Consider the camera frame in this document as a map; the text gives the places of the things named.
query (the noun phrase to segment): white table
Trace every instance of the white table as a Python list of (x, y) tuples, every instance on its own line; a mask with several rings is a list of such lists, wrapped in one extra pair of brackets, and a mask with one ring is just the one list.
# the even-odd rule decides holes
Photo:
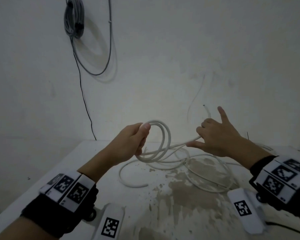
[[(59, 172), (77, 170), (103, 149), (108, 141), (84, 141), (51, 169), (22, 196), (0, 214), (0, 232), (13, 222), (21, 210), (37, 196), (40, 186), (48, 182)], [(159, 143), (146, 143), (149, 150), (156, 149)], [(285, 154), (290, 150), (280, 149)], [(191, 155), (201, 151), (190, 148)], [(210, 169), (200, 168), (209, 174)], [(248, 170), (231, 166), (241, 187), (251, 188)], [(186, 168), (162, 171), (153, 170), (142, 162), (128, 165), (122, 172), (130, 182), (149, 183), (144, 188), (128, 188), (118, 181), (120, 165), (110, 169), (97, 183), (99, 194), (95, 206), (103, 208), (107, 203), (117, 203), (125, 209), (125, 217), (120, 232), (122, 239), (249, 239), (235, 210), (226, 194), (208, 193), (193, 186), (185, 178)], [(270, 206), (264, 206), (267, 220), (288, 225), (300, 230), (300, 220), (286, 212), (278, 212)], [(62, 239), (91, 239), (94, 226), (80, 222), (76, 229)], [(272, 226), (256, 239), (300, 239), (300, 234), (277, 226)]]

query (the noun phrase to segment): wristband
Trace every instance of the wristband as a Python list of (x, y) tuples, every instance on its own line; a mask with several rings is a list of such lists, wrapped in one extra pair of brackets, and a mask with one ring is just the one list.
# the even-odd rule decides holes
[(300, 162), (285, 156), (268, 156), (254, 164), (249, 183), (263, 201), (276, 210), (300, 216)]
[(95, 182), (78, 172), (58, 174), (40, 188), (21, 216), (32, 220), (50, 235), (60, 238), (82, 219), (91, 219), (98, 190)]

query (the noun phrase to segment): coiled white cable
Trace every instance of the coiled white cable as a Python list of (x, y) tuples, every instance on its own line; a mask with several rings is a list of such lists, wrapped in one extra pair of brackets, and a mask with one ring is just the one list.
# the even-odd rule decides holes
[[(208, 118), (211, 118), (211, 114), (210, 114), (208, 108), (206, 106), (204, 106), (204, 108), (207, 110)], [(158, 150), (151, 151), (151, 152), (146, 152), (146, 150), (145, 150), (144, 153), (142, 153), (140, 156), (136, 156), (137, 160), (132, 160), (130, 162), (127, 162), (126, 164), (124, 164), (120, 168), (120, 170), (119, 170), (119, 181), (123, 185), (125, 185), (127, 187), (131, 187), (131, 188), (142, 188), (142, 187), (148, 186), (148, 184), (131, 184), (131, 183), (125, 182), (121, 178), (121, 171), (122, 171), (122, 169), (125, 166), (127, 166), (127, 165), (129, 165), (129, 164), (131, 164), (133, 162), (136, 162), (136, 161), (141, 161), (141, 162), (144, 162), (144, 163), (148, 164), (150, 167), (155, 168), (155, 169), (159, 169), (159, 170), (172, 170), (172, 169), (179, 168), (181, 165), (185, 165), (185, 167), (189, 171), (191, 171), (195, 175), (199, 176), (200, 178), (203, 178), (204, 180), (210, 181), (210, 182), (215, 183), (216, 185), (221, 186), (221, 187), (224, 188), (224, 189), (221, 189), (221, 190), (210, 190), (210, 189), (207, 189), (207, 188), (203, 188), (200, 185), (198, 185), (193, 179), (191, 179), (188, 175), (186, 175), (187, 178), (188, 178), (188, 180), (190, 182), (192, 182), (196, 187), (200, 188), (201, 190), (212, 192), (212, 193), (222, 193), (222, 192), (226, 192), (226, 191), (230, 190), (230, 188), (234, 184), (234, 177), (233, 177), (232, 171), (230, 170), (230, 168), (227, 166), (227, 164), (224, 161), (220, 160), (216, 156), (211, 155), (211, 154), (207, 154), (207, 153), (203, 153), (203, 154), (194, 155), (192, 157), (196, 157), (196, 156), (211, 156), (211, 157), (214, 157), (222, 165), (222, 167), (225, 169), (225, 171), (227, 172), (227, 174), (230, 177), (230, 183), (229, 183), (228, 186), (225, 186), (225, 185), (216, 183), (214, 181), (211, 181), (211, 180), (203, 177), (202, 175), (199, 175), (198, 173), (194, 172), (190, 167), (188, 167), (188, 162), (191, 159), (191, 157), (189, 155), (188, 150), (186, 150), (186, 149), (184, 149), (182, 147), (184, 147), (190, 141), (196, 141), (196, 140), (200, 139), (201, 138), (200, 136), (198, 136), (198, 137), (196, 137), (196, 138), (194, 138), (194, 139), (192, 139), (190, 141), (186, 141), (186, 142), (179, 143), (179, 144), (176, 144), (176, 145), (170, 145), (171, 144), (171, 132), (170, 132), (169, 127), (164, 122), (159, 121), (159, 120), (150, 120), (147, 123), (149, 123), (150, 125), (156, 125), (156, 126), (158, 126), (161, 129), (161, 132), (162, 132), (162, 141), (161, 141), (161, 144), (160, 144)], [(164, 141), (165, 141), (165, 131), (164, 131), (164, 129), (166, 129), (167, 134), (168, 134), (168, 143), (167, 143), (167, 146), (165, 148), (163, 148)], [(170, 153), (166, 157), (164, 157), (165, 154), (167, 153), (167, 151), (171, 150), (171, 149), (174, 149), (172, 151), (172, 153)], [(184, 152), (186, 154), (186, 157), (180, 159), (178, 157), (178, 155), (176, 154), (176, 152), (178, 150)], [(167, 159), (168, 157), (170, 157), (172, 154), (175, 154), (177, 160), (174, 160), (174, 161), (164, 161), (165, 159)], [(177, 164), (175, 166), (172, 166), (172, 167), (164, 167), (164, 168), (163, 167), (157, 167), (157, 166), (155, 166), (155, 165), (152, 164), (152, 163), (166, 164), (166, 163), (177, 163), (177, 162), (179, 162), (179, 164)]]

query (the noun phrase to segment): black power cable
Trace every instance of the black power cable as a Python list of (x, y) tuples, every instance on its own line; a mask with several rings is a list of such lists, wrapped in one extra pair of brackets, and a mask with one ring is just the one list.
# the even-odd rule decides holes
[(64, 30), (70, 38), (73, 55), (74, 55), (75, 62), (77, 64), (77, 67), (78, 67), (78, 70), (79, 70), (80, 88), (81, 88), (81, 92), (82, 92), (82, 98), (83, 98), (84, 106), (86, 108), (89, 120), (91, 122), (91, 131), (92, 131), (93, 137), (94, 137), (95, 140), (97, 140), (94, 133), (93, 133), (92, 120), (90, 118), (90, 115), (89, 115), (89, 112), (88, 112), (88, 109), (87, 109), (86, 101), (84, 100), (84, 92), (82, 90), (81, 73), (80, 73), (78, 62), (82, 66), (82, 68), (92, 76), (99, 76), (99, 75), (103, 74), (105, 72), (105, 70), (108, 68), (108, 65), (109, 65), (109, 62), (110, 62), (110, 57), (111, 57), (111, 50), (112, 50), (112, 42), (111, 42), (112, 41), (111, 40), (111, 38), (112, 38), (111, 0), (108, 0), (108, 4), (109, 4), (109, 28), (110, 28), (109, 57), (108, 57), (107, 64), (105, 65), (105, 68), (100, 73), (92, 73), (92, 72), (88, 71), (87, 68), (85, 68), (85, 66), (81, 63), (81, 61), (78, 57), (76, 47), (75, 47), (75, 44), (73, 42), (73, 37), (79, 39), (84, 33), (84, 4), (83, 4), (82, 0), (65, 0), (65, 2), (67, 4), (67, 6), (66, 6), (65, 12), (64, 12)]
[(281, 225), (281, 224), (279, 224), (279, 223), (276, 223), (276, 222), (270, 222), (270, 221), (266, 221), (265, 223), (266, 223), (268, 226), (279, 226), (279, 227), (283, 227), (283, 228), (292, 230), (292, 231), (297, 232), (297, 233), (300, 234), (300, 231), (298, 231), (298, 230), (296, 230), (296, 229), (293, 229), (293, 228), (291, 228), (291, 227), (289, 227), (289, 226), (284, 226), (284, 225)]

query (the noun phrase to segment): qr code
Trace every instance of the qr code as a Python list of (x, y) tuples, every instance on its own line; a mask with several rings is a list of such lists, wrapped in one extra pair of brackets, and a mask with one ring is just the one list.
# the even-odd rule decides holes
[(247, 203), (244, 200), (235, 202), (234, 206), (236, 207), (240, 216), (247, 216), (252, 214), (251, 210), (249, 209)]
[(47, 184), (48, 185), (53, 185), (56, 181), (58, 181), (64, 174), (63, 173), (59, 173), (56, 177), (54, 177), (53, 179), (51, 179)]
[(73, 182), (74, 180), (67, 175), (64, 175), (62, 179), (60, 179), (59, 182), (56, 183), (56, 185), (53, 187), (60, 193), (63, 193)]
[(263, 182), (262, 186), (273, 193), (275, 196), (278, 196), (278, 194), (283, 189), (284, 184), (269, 175)]
[(105, 220), (101, 235), (107, 236), (110, 238), (115, 238), (118, 226), (119, 226), (118, 220), (107, 217), (107, 219)]
[(297, 173), (285, 167), (284, 165), (280, 165), (275, 170), (273, 170), (272, 173), (286, 182), (290, 181), (297, 175)]
[(86, 194), (88, 193), (89, 189), (85, 186), (83, 186), (80, 183), (76, 183), (75, 186), (71, 189), (69, 194), (67, 195), (67, 198), (73, 200), (74, 202), (80, 204), (81, 201), (84, 199)]
[(293, 159), (289, 159), (288, 161), (285, 161), (284, 164), (300, 172), (300, 162)]

